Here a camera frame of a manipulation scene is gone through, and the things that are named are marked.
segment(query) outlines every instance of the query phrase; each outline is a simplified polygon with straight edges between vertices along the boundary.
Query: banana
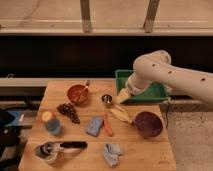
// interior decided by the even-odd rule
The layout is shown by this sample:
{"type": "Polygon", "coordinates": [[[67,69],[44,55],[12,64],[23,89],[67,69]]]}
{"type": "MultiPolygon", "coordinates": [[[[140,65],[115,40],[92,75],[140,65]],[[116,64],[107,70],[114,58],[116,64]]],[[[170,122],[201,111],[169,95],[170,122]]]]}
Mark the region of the banana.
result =
{"type": "Polygon", "coordinates": [[[130,124],[133,123],[132,118],[129,116],[129,114],[119,105],[114,105],[113,108],[110,109],[112,114],[119,120],[123,122],[128,122],[130,124]]]}

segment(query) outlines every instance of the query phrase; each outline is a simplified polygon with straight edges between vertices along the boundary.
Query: green bin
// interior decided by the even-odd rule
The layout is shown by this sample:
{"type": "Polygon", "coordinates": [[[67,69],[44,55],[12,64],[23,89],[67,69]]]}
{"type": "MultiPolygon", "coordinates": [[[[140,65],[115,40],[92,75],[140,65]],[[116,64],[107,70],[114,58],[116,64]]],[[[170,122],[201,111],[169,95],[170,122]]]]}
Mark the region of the green bin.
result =
{"type": "MultiPolygon", "coordinates": [[[[115,71],[117,94],[125,87],[125,83],[132,73],[132,70],[115,71]]],[[[146,91],[129,98],[124,103],[159,103],[168,98],[165,87],[160,83],[153,82],[146,91]]]]}

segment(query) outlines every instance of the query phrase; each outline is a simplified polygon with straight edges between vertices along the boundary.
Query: wooden table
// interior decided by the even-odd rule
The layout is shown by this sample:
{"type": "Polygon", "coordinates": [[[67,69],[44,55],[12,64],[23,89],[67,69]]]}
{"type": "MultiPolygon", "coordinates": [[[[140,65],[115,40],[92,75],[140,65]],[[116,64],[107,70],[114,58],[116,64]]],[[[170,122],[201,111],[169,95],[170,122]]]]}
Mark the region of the wooden table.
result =
{"type": "MultiPolygon", "coordinates": [[[[90,98],[83,106],[76,106],[81,124],[73,124],[69,118],[57,112],[56,107],[68,103],[67,90],[74,84],[85,84],[86,80],[50,81],[41,102],[40,109],[25,147],[19,170],[21,171],[106,171],[111,170],[102,156],[103,144],[106,141],[119,144],[124,149],[124,156],[119,157],[119,165],[113,170],[118,171],[174,171],[176,163],[164,127],[162,133],[151,139],[143,139],[137,129],[128,123],[121,122],[109,114],[109,123],[114,131],[113,137],[108,137],[104,128],[98,137],[85,133],[92,116],[102,116],[109,112],[102,104],[103,94],[116,95],[115,80],[91,80],[90,98]],[[52,110],[63,125],[62,135],[50,135],[40,120],[42,112],[52,110]],[[48,165],[34,155],[34,148],[46,141],[82,140],[88,147],[80,153],[61,153],[57,162],[48,165]]],[[[156,113],[162,120],[158,105],[123,105],[123,108],[133,117],[141,111],[156,113]]]]}

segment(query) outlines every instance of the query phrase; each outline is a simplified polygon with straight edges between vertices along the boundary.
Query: orange bowl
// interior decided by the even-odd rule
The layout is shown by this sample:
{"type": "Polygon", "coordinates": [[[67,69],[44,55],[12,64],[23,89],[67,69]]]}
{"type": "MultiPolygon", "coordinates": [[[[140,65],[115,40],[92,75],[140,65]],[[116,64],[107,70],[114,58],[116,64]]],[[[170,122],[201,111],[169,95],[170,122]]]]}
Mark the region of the orange bowl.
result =
{"type": "Polygon", "coordinates": [[[80,84],[70,87],[69,90],[67,91],[67,97],[72,103],[76,105],[84,103],[88,99],[88,96],[89,96],[88,88],[80,84]]]}

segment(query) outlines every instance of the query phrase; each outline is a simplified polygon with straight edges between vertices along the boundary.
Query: carrot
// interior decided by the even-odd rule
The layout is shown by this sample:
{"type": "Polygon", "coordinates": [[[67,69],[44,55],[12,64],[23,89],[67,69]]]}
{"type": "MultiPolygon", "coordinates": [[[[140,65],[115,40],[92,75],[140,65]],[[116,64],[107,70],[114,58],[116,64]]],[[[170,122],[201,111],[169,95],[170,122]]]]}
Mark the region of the carrot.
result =
{"type": "Polygon", "coordinates": [[[109,125],[109,121],[108,121],[108,119],[107,119],[107,114],[104,115],[104,128],[105,128],[107,134],[108,134],[110,137],[113,136],[112,129],[111,129],[111,127],[110,127],[110,125],[109,125]]]}

